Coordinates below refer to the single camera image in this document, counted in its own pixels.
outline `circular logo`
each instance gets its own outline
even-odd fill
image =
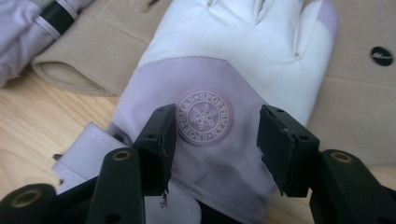
[[[177,112],[179,132],[194,144],[220,140],[231,126],[228,103],[213,91],[196,91],[184,98]]]
[[[393,63],[393,56],[384,48],[373,48],[371,55],[372,59],[381,66],[390,66]]]

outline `wooden surface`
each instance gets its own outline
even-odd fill
[[[0,198],[32,183],[58,184],[51,171],[55,153],[63,153],[85,125],[105,128],[118,97],[92,97],[52,87],[26,69],[0,90]],[[396,166],[372,167],[385,186],[396,189]],[[276,192],[267,223],[313,223],[308,199]]]

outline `white glove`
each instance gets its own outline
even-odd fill
[[[261,223],[274,182],[256,146],[263,104],[306,124],[331,57],[327,0],[174,0],[113,118],[132,140],[177,104],[172,177],[192,197]]]

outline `light purple fabric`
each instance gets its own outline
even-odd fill
[[[135,140],[152,111],[168,104],[177,104],[178,119],[173,180],[227,216],[243,223],[262,223],[275,186],[256,146],[264,100],[226,61],[167,59],[134,72],[113,123]],[[222,119],[229,124],[224,130]],[[220,137],[208,142],[202,136],[187,139],[182,132],[186,125],[206,134],[219,128]]]
[[[318,14],[318,20],[323,22],[323,24],[335,38],[338,20],[337,17],[334,17],[334,12],[336,12],[334,5],[328,1],[323,1]]]
[[[75,17],[92,1],[58,0]],[[29,0],[0,1],[0,88],[55,40],[47,31],[49,27],[37,27],[42,24],[37,22],[41,11]]]

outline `beige fabric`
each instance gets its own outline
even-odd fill
[[[96,0],[32,67],[48,82],[91,95],[121,95],[169,0]]]
[[[46,8],[47,6],[49,6],[52,2],[54,2],[55,0],[31,0],[33,3],[35,3],[36,5],[38,5],[41,9]]]
[[[380,46],[395,56],[396,1],[333,2],[339,34],[308,128],[320,138],[321,149],[348,151],[366,164],[394,165],[396,62],[380,66],[371,51]]]

